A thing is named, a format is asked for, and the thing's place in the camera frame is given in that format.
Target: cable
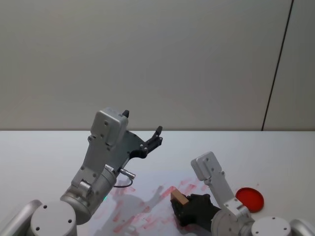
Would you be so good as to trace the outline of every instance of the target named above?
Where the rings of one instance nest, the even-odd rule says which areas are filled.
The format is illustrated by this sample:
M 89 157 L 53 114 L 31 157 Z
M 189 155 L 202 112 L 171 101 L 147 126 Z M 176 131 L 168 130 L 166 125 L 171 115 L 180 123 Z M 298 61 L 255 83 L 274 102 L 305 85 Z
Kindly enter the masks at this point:
M 279 63 L 280 63 L 280 59 L 281 59 L 281 55 L 282 55 L 282 50 L 283 50 L 283 48 L 284 48 L 285 36 L 286 36 L 287 28 L 288 28 L 288 26 L 289 26 L 289 21 L 290 21 L 290 17 L 291 17 L 291 12 L 292 12 L 293 3 L 294 3 L 294 0 L 291 1 L 291 6 L 290 6 L 290 10 L 289 10 L 289 15 L 288 15 L 287 20 L 286 20 L 286 26 L 285 26 L 285 30 L 284 30 L 284 34 L 283 34 L 283 39 L 282 39 L 282 43 L 281 43 L 281 48 L 280 48 L 280 52 L 279 52 L 279 56 L 278 56 L 278 62 L 277 62 L 277 66 L 276 66 L 276 71 L 275 71 L 274 79 L 273 79 L 273 81 L 272 81 L 271 90 L 270 90 L 270 94 L 269 94 L 269 98 L 268 98 L 268 103 L 267 103 L 267 108 L 266 108 L 264 120 L 263 120 L 263 122 L 262 122 L 261 131 L 264 131 L 265 122 L 266 122 L 266 118 L 267 118 L 267 113 L 268 113 L 268 109 L 269 109 L 269 105 L 270 105 L 270 100 L 271 100 L 271 95 L 272 95 L 272 91 L 273 91 L 274 85 L 275 85 L 275 80 L 276 80 L 276 77 L 277 77 L 277 72 L 278 72 L 278 68 L 279 68 Z
M 133 184 L 133 180 L 130 179 L 130 184 L 128 184 L 128 185 L 114 185 L 114 188 L 127 188 L 127 187 L 132 186 L 132 184 Z

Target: red scribbles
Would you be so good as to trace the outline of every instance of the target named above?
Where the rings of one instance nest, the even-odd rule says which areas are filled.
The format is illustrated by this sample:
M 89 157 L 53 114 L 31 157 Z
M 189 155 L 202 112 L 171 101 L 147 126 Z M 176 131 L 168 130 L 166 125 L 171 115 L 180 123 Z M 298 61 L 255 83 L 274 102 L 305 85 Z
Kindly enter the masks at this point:
M 144 204 L 145 204 L 144 201 L 140 202 L 139 207 L 144 207 Z
M 180 182 L 180 185 L 188 184 L 190 181 L 191 181 L 190 178 L 189 178 L 189 179 L 186 179 L 186 180 L 182 180 L 182 181 Z
M 113 221 L 114 221 L 114 222 L 117 222 L 117 221 L 119 220 L 120 216 L 121 216 L 121 212 L 119 211 L 119 212 L 114 216 Z
M 207 189 L 208 189 L 208 186 L 207 185 L 203 185 L 202 187 L 201 187 L 201 191 L 207 191 Z
M 186 189 L 184 190 L 183 194 L 184 195 L 188 195 L 189 193 L 192 192 L 192 190 L 194 190 L 197 186 L 194 184 L 189 184 Z
M 135 216 L 130 217 L 126 222 L 116 226 L 113 230 L 114 233 L 119 233 L 125 226 L 130 225 Z
M 150 212 L 151 208 L 149 206 L 147 206 L 146 208 L 143 209 L 143 213 L 148 213 Z
M 151 222 L 152 219 L 153 219 L 152 215 L 149 215 L 148 217 L 145 218 L 145 220 L 146 220 L 147 222 Z
M 133 187 L 128 188 L 116 188 L 110 191 L 112 196 L 122 196 L 123 194 L 133 193 L 136 191 Z
M 176 188 L 174 186 L 170 186 L 168 189 L 166 189 L 160 196 L 160 198 L 164 199 L 166 198 L 168 195 L 171 194 L 171 192 L 173 192 Z
M 141 220 L 143 216 L 144 216 L 144 213 L 137 214 L 137 215 L 134 217 L 134 219 L 133 219 L 132 222 L 133 222 L 134 224 L 135 224 L 135 223 L 138 223 L 138 221 Z
M 148 223 L 142 225 L 142 227 L 146 230 L 152 229 L 158 224 L 159 220 L 160 220 L 160 218 L 157 218 L 157 219 L 153 220 L 152 222 L 148 222 Z
M 122 200 L 118 200 L 117 204 L 115 206 L 115 210 L 118 210 L 123 204 L 124 204 L 124 202 Z
M 169 217 L 167 217 L 166 219 L 163 219 L 163 220 L 162 220 L 162 223 L 163 223 L 163 224 L 172 223 L 173 220 L 174 220 L 174 217 L 173 217 L 173 216 L 169 216 Z
M 202 183 L 202 182 L 201 182 L 198 178 L 196 178 L 193 184 L 194 184 L 194 185 L 198 185 L 198 184 L 200 184 L 200 183 Z

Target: table surface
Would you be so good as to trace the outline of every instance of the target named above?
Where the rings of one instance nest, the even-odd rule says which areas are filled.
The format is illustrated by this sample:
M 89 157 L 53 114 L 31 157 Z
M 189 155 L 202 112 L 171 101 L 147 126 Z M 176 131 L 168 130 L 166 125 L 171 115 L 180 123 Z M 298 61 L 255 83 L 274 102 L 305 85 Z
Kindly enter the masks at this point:
M 135 133 L 143 139 L 152 134 Z M 89 134 L 0 132 L 0 221 L 30 200 L 58 200 L 83 162 Z M 127 169 L 191 172 L 190 161 L 212 151 L 234 192 L 248 186 L 264 196 L 265 206 L 254 219 L 274 215 L 315 224 L 315 132 L 165 131 L 162 137 L 161 147 L 145 160 L 130 161 Z

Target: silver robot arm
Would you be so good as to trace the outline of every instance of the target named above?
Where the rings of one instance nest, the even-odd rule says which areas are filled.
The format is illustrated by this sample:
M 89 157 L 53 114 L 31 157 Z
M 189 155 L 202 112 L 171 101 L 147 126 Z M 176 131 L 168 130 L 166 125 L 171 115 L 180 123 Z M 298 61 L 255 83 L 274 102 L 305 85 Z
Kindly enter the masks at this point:
M 314 227 L 300 219 L 290 223 L 279 217 L 254 221 L 247 207 L 235 198 L 212 152 L 192 160 L 191 166 L 198 179 L 209 186 L 221 208 L 212 219 L 213 236 L 315 236 Z
M 97 112 L 83 164 L 60 201 L 28 203 L 0 228 L 0 236 L 76 236 L 76 226 L 90 220 L 119 174 L 129 177 L 131 185 L 135 175 L 125 165 L 134 157 L 145 158 L 163 138 L 159 126 L 143 141 L 126 129 L 128 116 L 129 111 L 120 114 L 111 108 Z

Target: red disc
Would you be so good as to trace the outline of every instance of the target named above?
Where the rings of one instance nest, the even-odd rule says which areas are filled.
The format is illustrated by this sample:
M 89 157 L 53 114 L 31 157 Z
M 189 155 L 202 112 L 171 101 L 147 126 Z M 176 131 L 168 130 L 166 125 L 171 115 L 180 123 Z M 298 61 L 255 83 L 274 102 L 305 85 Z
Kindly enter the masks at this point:
M 241 188 L 235 196 L 251 213 L 259 212 L 264 207 L 264 198 L 256 189 Z

